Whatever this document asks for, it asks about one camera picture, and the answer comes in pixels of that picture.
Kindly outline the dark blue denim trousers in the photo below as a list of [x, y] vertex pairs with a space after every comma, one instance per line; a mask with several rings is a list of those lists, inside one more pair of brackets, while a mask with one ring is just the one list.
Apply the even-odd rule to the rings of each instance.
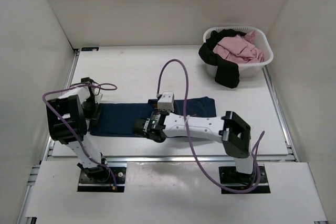
[[[89, 128], [93, 136], [134, 137], [133, 125], [137, 119], [149, 118], [157, 108], [157, 99], [146, 103], [102, 103], [98, 123]], [[215, 100], [209, 97], [188, 99], [186, 113], [189, 116], [216, 117]]]

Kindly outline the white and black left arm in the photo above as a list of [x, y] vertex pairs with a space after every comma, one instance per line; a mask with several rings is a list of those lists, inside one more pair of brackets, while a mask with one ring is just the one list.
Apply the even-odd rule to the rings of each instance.
[[110, 169], [103, 154], [96, 150], [88, 140], [87, 133], [98, 125], [102, 111], [100, 100], [102, 93], [95, 92], [98, 83], [89, 77], [60, 92], [63, 95], [47, 100], [46, 104], [50, 137], [70, 148], [80, 159], [77, 166], [87, 175], [100, 183], [110, 177]]

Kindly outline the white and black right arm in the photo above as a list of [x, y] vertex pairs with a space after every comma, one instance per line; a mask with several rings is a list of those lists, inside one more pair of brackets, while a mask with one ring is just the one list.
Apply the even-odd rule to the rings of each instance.
[[251, 153], [250, 126], [238, 114], [227, 111], [222, 117], [198, 118], [154, 110], [147, 119], [137, 119], [133, 134], [162, 143], [166, 138], [187, 137], [223, 144], [226, 154], [234, 159], [236, 177], [247, 182], [255, 175]]

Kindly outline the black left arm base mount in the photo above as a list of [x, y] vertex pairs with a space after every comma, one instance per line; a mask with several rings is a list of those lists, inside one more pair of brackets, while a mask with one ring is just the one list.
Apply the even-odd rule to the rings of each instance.
[[123, 193], [125, 190], [125, 181], [127, 175], [127, 166], [112, 165], [111, 169], [116, 180], [108, 169], [97, 166], [91, 170], [84, 169], [82, 164], [77, 166], [81, 169], [78, 179], [78, 192], [95, 192], [95, 193]]

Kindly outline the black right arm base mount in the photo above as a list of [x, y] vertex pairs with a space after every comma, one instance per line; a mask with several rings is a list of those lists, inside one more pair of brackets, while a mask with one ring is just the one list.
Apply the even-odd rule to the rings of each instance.
[[[271, 193], [267, 173], [264, 166], [260, 166], [260, 182], [258, 186], [250, 194], [269, 194]], [[235, 166], [220, 166], [219, 178], [220, 183], [230, 189], [244, 190], [253, 186], [257, 181], [256, 173], [253, 175], [246, 175], [238, 173]]]

